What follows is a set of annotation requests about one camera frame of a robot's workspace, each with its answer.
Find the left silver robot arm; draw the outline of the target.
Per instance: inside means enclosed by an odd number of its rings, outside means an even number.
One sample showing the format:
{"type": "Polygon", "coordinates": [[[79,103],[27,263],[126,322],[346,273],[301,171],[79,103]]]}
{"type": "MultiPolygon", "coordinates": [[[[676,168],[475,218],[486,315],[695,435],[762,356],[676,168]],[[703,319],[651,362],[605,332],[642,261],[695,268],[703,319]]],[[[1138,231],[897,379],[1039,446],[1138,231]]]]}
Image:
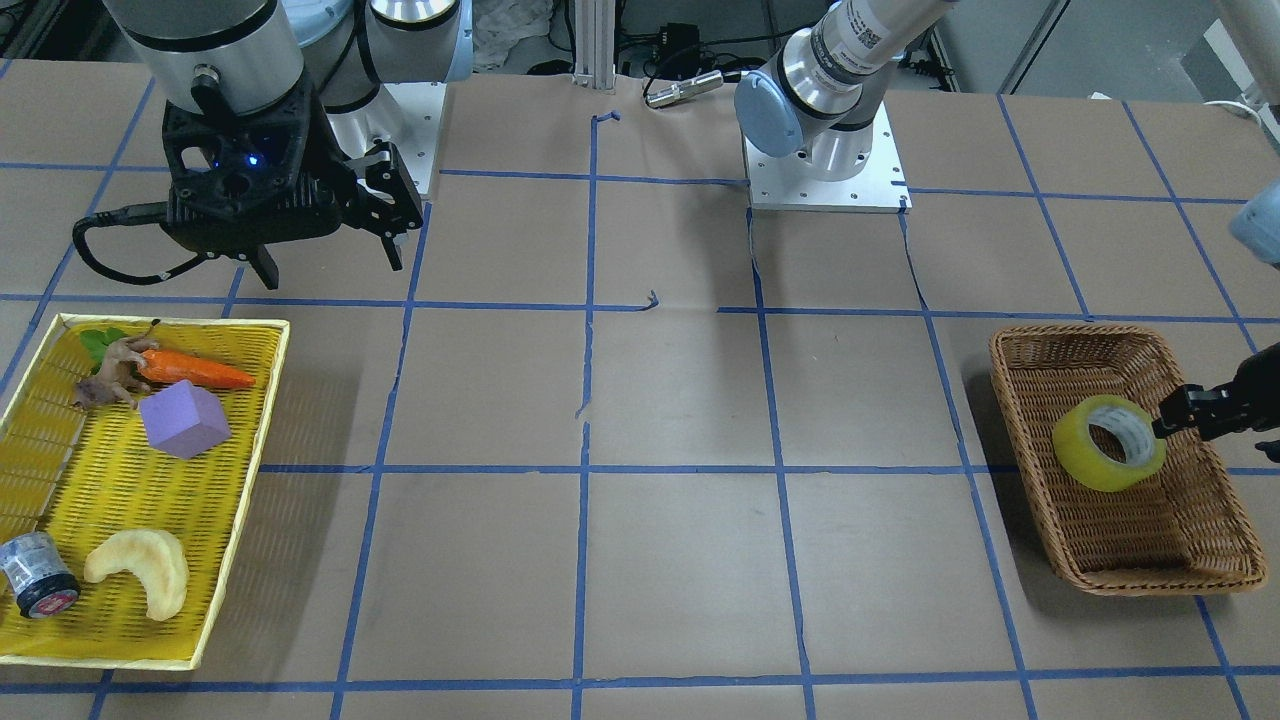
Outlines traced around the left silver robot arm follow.
{"type": "MultiPolygon", "coordinates": [[[[884,94],[893,59],[961,1],[832,1],[794,31],[760,68],[742,70],[733,106],[754,208],[897,211],[906,200],[884,94]]],[[[1229,32],[1277,40],[1277,1],[1216,1],[1229,32]]],[[[1231,220],[1233,237],[1277,268],[1277,181],[1231,220]]],[[[1203,441],[1277,429],[1277,345],[1216,387],[1179,386],[1151,421],[1158,438],[1196,430],[1203,441]]]]}

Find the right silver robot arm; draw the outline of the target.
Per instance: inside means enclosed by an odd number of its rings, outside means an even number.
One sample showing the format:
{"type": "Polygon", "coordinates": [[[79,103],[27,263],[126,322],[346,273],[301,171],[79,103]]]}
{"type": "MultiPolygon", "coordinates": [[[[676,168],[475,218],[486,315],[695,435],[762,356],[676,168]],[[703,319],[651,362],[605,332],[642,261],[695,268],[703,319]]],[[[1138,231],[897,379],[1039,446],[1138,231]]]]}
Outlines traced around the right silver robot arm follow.
{"type": "Polygon", "coordinates": [[[439,110],[420,100],[474,68],[470,1],[109,1],[165,108],[170,188],[78,220],[73,246],[111,281],[160,284],[225,258],[269,290],[274,243],[342,227],[393,270],[424,228],[439,110]]]}

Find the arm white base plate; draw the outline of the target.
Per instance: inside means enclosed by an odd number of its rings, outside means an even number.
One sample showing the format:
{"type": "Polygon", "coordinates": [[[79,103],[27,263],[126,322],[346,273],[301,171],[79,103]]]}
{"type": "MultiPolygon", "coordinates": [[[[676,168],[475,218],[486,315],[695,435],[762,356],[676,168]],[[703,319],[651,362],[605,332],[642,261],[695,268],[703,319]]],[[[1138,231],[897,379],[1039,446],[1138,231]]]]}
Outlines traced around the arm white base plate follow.
{"type": "Polygon", "coordinates": [[[827,129],[804,149],[772,158],[742,140],[758,211],[908,213],[913,201],[884,102],[869,126],[827,129]]]}
{"type": "Polygon", "coordinates": [[[396,145],[420,197],[430,201],[442,158],[451,87],[442,82],[422,82],[393,83],[384,88],[399,108],[401,132],[396,136],[396,145]]]}

